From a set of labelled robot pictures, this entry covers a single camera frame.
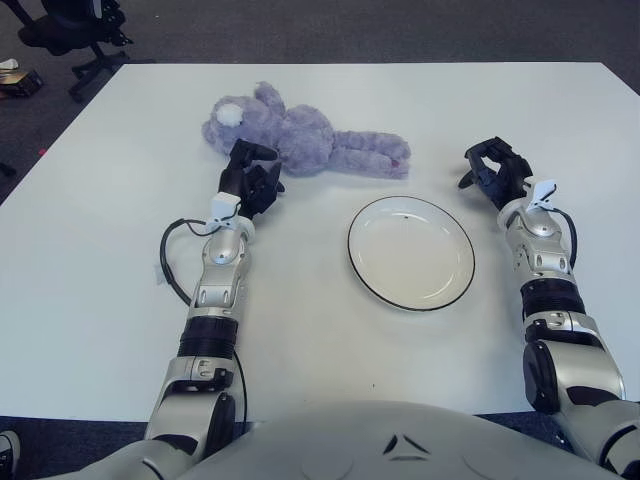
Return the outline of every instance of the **plush toy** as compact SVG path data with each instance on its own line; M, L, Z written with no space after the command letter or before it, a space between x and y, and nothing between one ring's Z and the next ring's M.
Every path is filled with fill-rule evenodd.
M223 97L202 133L225 155L239 138L275 148L285 171L311 175L326 168L373 177L402 178L409 171L409 145L397 135L335 132L309 105L285 109L278 91L260 82L254 97Z

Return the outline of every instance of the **floor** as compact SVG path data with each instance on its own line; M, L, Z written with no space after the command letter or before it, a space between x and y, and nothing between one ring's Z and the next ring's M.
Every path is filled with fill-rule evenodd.
M33 16L43 13L36 0L22 3ZM127 52L139 59L597 61L640 93L640 2L633 0L122 0L122 8L127 14L123 31L135 41ZM0 161L18 170L12 179L0 178L0 203L82 111L83 105L66 93L74 81L69 69L91 59L90 52L52 57L27 48L15 35L20 26L0 5L0 61L18 59L23 68L36 69L45 86L29 99L0 100ZM86 96L90 99L107 80L101 77ZM179 95L179 88L167 94ZM541 415L490 419L560 445L557 429ZM0 430L7 427L23 437L19 479L81 468L144 431L143 424L0 417Z

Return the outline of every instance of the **black cable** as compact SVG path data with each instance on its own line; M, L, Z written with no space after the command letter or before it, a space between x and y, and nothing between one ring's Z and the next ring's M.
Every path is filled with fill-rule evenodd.
M551 211L562 215L567 222L567 225L569 225L569 235L571 236L571 256L569 257L569 265L571 265L571 269L573 270L573 267L576 264L576 257L578 256L578 233L576 232L576 226L568 213L563 212L559 208L554 208Z
M244 413L242 415L242 434L247 433L247 383L244 380L244 370L242 369L242 363L240 363L240 357L238 357L238 352L233 351L233 358L236 359L236 363L238 364L238 371L240 372L240 380L242 380L242 401L244 403Z
M228 217L223 217L220 219L220 221L224 222L225 220L229 220L230 218L235 217L236 214L238 213L239 206L240 206L240 203L236 204L236 208L233 215L230 215ZM176 228L185 224L187 225L189 230L191 230L191 233L193 233L194 235L197 235L198 237L207 237L209 235L213 235L218 230L220 230L220 227L208 233L198 233L193 229L191 224L206 225L206 222L203 222L202 220L194 220L191 218L190 219L180 218L175 222L173 222L171 225L169 225L167 229L164 231L164 233L162 234L162 240L160 240L160 267L162 268L162 273L164 274L165 280L169 285L171 285L171 288L173 288L173 291L176 292L178 297L180 297L180 299L187 306L190 306L191 297L189 297L189 295L187 295L187 293L182 289L182 287L178 285L176 278L173 276L173 271L171 270L171 267L167 262L167 240L169 239L169 235L171 235L171 232L173 232ZM244 435L247 432L247 405L248 405L247 382L245 381L245 378L244 378L244 370L242 368L242 363L240 363L240 357L238 356L238 353L235 351L235 349L233 351L233 357L235 358L236 363L238 364L238 371L240 372L240 380L242 381L242 398L244 401L244 413L242 415L242 434Z

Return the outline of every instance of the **teddy bear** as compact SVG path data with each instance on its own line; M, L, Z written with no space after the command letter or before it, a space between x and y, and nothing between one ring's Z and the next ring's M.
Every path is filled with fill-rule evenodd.
M411 150L398 135L336 132L316 108L286 109L278 91L260 82L254 96L225 96L202 126L204 138L228 155L237 139L278 151L282 168L292 175L313 175L324 169L372 177L403 178Z

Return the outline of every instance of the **white plate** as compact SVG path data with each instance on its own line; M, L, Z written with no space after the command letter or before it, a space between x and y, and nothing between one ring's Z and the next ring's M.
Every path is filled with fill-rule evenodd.
M475 257L469 237L436 205L387 197L364 207L349 229L349 257L378 297L408 310L452 304L469 287Z

